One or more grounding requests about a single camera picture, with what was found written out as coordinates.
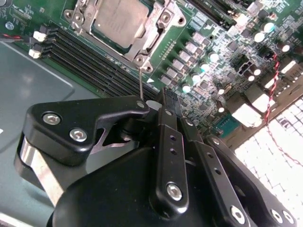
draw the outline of capacitor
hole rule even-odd
[[[248,72],[248,71],[246,71],[246,72],[244,73],[244,76],[245,76],[245,78],[246,78],[249,82],[252,82],[252,81],[255,80],[255,76],[252,75],[252,74],[251,74],[250,72]]]
[[[209,71],[210,66],[207,62],[202,62],[200,64],[200,69],[201,69],[202,72],[207,72],[207,71]]]
[[[191,91],[190,85],[189,85],[189,84],[183,84],[183,85],[182,85],[182,91],[183,91],[184,93],[189,93],[189,92]]]
[[[276,44],[276,47],[282,52],[288,52],[290,50],[290,45],[285,44],[283,42],[279,42]]]
[[[192,78],[194,84],[200,82],[200,80],[201,80],[201,77],[198,73],[193,73],[191,75],[191,78]]]
[[[210,52],[208,58],[211,62],[216,63],[219,61],[219,55],[216,52]]]
[[[216,84],[216,88],[217,88],[218,95],[221,96],[224,94],[225,90],[224,90],[222,84],[220,84],[220,83]]]
[[[299,55],[303,55],[303,47],[301,46],[297,46],[294,48],[294,53],[299,54]]]
[[[259,76],[261,74],[261,70],[256,66],[256,65],[252,65],[250,67],[250,71],[255,75],[255,76]]]
[[[261,31],[265,33],[270,33],[274,31],[275,29],[275,24],[272,22],[265,22],[261,25]]]
[[[223,113],[225,111],[225,108],[223,107],[223,104],[220,101],[217,101],[216,105],[219,113]]]
[[[265,39],[265,35],[262,32],[256,32],[254,33],[253,38],[256,43],[260,43]]]

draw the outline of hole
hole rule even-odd
[[[218,175],[221,175],[221,171],[218,170],[217,168],[215,168],[214,171],[215,171]]]
[[[242,218],[242,215],[241,215],[239,212],[236,212],[236,216],[237,216],[238,218]]]
[[[179,24],[183,24],[184,18],[181,17],[178,22],[179,22]]]
[[[176,152],[173,148],[170,149],[170,152],[171,152],[173,155],[177,155],[177,152]]]
[[[173,140],[173,141],[176,141],[176,140],[177,140],[176,137],[174,137],[174,136],[170,136],[170,138],[171,138],[171,140]]]
[[[210,158],[214,158],[213,155],[211,153],[207,153],[207,155],[210,157]]]

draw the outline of screw hole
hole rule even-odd
[[[242,215],[239,212],[236,212],[238,218],[242,218]]]
[[[221,171],[218,170],[217,168],[215,168],[214,171],[215,171],[218,175],[221,175]]]
[[[213,155],[211,153],[207,153],[207,155],[210,157],[210,158],[214,158]]]
[[[181,17],[178,22],[179,22],[179,24],[183,24],[184,18]]]
[[[171,138],[171,140],[173,140],[173,141],[176,141],[176,140],[177,140],[176,137],[174,137],[174,136],[170,136],[170,138]]]
[[[70,12],[67,12],[65,15],[66,15],[67,18],[71,18],[71,13]]]
[[[173,155],[177,155],[177,152],[176,152],[173,148],[170,149],[170,152],[171,152]]]

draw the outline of cable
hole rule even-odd
[[[265,117],[264,117],[264,120],[266,122],[266,126],[267,126],[267,131],[271,137],[271,139],[273,140],[273,142],[275,143],[276,147],[279,149],[279,151],[282,152],[282,154],[286,157],[288,157],[289,159],[291,159],[295,164],[303,167],[303,165],[297,160],[297,159],[294,159],[292,158],[289,154],[287,154],[285,151],[283,151],[283,149],[278,145],[276,139],[274,138],[270,128],[269,128],[269,115],[271,113],[271,110],[270,110],[270,102],[273,100],[273,97],[274,97],[274,93],[275,93],[275,89],[277,87],[277,81],[279,79],[279,74],[280,74],[280,62],[278,60],[278,56],[276,54],[274,54],[273,56],[273,60],[275,61],[275,75],[274,75],[274,84],[269,92],[269,102],[268,102],[268,105],[267,105],[267,111],[265,113]]]
[[[142,71],[139,69],[139,83],[140,83],[140,98],[143,100],[143,82],[142,82]]]

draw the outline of metal pin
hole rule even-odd
[[[139,69],[139,83],[140,83],[140,98],[143,100],[143,82],[142,82],[142,71]]]

